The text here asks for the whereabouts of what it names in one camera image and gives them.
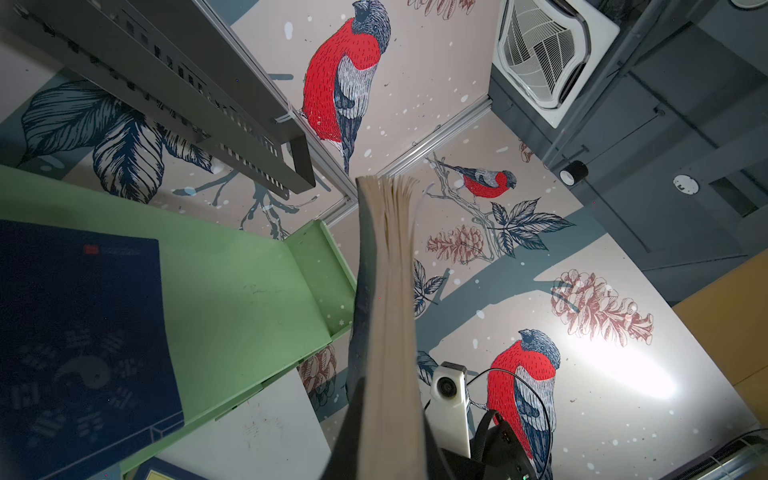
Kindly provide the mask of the blue book with yellow label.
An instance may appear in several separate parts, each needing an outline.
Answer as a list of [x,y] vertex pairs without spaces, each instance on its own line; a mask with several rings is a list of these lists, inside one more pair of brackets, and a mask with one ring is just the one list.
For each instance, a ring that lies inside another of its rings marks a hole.
[[1,475],[86,479],[184,426],[154,239],[1,224]]

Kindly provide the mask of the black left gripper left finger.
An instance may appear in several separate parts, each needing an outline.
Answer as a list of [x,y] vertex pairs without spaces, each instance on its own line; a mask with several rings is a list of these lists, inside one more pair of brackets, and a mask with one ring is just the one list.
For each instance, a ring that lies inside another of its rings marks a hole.
[[364,408],[365,378],[358,380],[321,480],[355,480]]

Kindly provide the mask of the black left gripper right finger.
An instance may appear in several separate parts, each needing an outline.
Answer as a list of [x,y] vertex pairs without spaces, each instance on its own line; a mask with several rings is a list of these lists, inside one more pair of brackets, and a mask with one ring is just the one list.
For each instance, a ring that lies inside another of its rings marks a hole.
[[428,480],[455,480],[453,474],[441,448],[438,447],[435,437],[431,431],[428,419],[423,415],[425,451],[427,462]]

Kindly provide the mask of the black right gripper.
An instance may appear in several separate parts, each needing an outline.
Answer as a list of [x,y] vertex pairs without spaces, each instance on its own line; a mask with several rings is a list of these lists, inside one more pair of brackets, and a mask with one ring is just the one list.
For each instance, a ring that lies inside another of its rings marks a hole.
[[496,410],[485,413],[470,441],[470,456],[446,449],[443,455],[456,479],[533,480],[535,469],[510,424]]

